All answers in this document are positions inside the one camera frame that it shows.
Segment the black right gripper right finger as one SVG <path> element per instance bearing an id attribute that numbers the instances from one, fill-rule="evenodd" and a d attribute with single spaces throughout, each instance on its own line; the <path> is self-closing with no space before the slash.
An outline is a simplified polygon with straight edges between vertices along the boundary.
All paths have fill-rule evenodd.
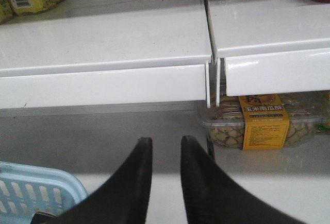
<path id="1" fill-rule="evenodd" d="M 188 223 L 301 223 L 229 177 L 197 139 L 181 139 L 181 187 Z"/>

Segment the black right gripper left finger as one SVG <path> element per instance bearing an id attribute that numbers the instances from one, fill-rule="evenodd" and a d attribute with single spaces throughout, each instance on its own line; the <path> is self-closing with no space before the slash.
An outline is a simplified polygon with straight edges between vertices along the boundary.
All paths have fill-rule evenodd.
<path id="1" fill-rule="evenodd" d="M 145 223 L 152 161 L 152 139 L 142 137 L 116 172 L 85 200 L 58 216 L 38 211 L 31 223 Z"/>

